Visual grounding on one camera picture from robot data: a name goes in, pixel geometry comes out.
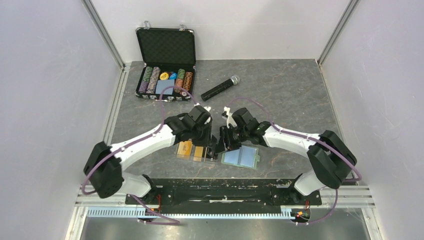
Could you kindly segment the clear acrylic card tray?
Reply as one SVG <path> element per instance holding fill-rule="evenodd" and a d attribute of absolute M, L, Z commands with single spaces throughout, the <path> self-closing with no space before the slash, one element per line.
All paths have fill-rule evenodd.
<path fill-rule="evenodd" d="M 218 163 L 218 154 L 210 146 L 196 146 L 191 140 L 181 141 L 176 145 L 174 154 L 178 159 L 198 163 Z"/>

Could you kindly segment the green card holder wallet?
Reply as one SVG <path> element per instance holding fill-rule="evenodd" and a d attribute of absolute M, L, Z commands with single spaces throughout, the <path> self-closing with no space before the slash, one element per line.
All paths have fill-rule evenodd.
<path fill-rule="evenodd" d="M 221 155 L 221 163 L 241 168 L 256 169 L 261 160 L 257 147 L 242 145 L 237 150 L 227 151 Z"/>

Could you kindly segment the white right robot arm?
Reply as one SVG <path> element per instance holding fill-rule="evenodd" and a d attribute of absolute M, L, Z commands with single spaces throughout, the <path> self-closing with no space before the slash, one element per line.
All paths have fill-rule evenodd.
<path fill-rule="evenodd" d="M 237 150 L 243 142 L 269 148 L 279 148 L 307 158 L 312 170 L 302 173 L 291 184 L 289 199 L 302 204 L 309 195 L 324 187 L 338 189 L 347 181 L 348 174 L 357 164 L 357 159 L 339 136 L 325 130 L 321 134 L 304 133 L 283 128 L 269 121 L 258 122 L 243 107 L 231 112 L 224 107 L 217 152 Z"/>

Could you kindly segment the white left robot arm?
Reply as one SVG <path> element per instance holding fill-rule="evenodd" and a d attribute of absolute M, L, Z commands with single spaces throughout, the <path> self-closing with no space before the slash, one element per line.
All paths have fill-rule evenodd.
<path fill-rule="evenodd" d="M 169 116 L 153 129 L 129 140 L 94 145 L 83 168 L 86 176 L 81 192 L 97 194 L 106 199 L 117 193 L 139 197 L 145 204 L 153 203 L 157 190 L 144 175 L 134 175 L 126 169 L 142 158 L 181 142 L 191 141 L 201 147 L 212 143 L 211 107 L 196 104 L 188 113 Z"/>

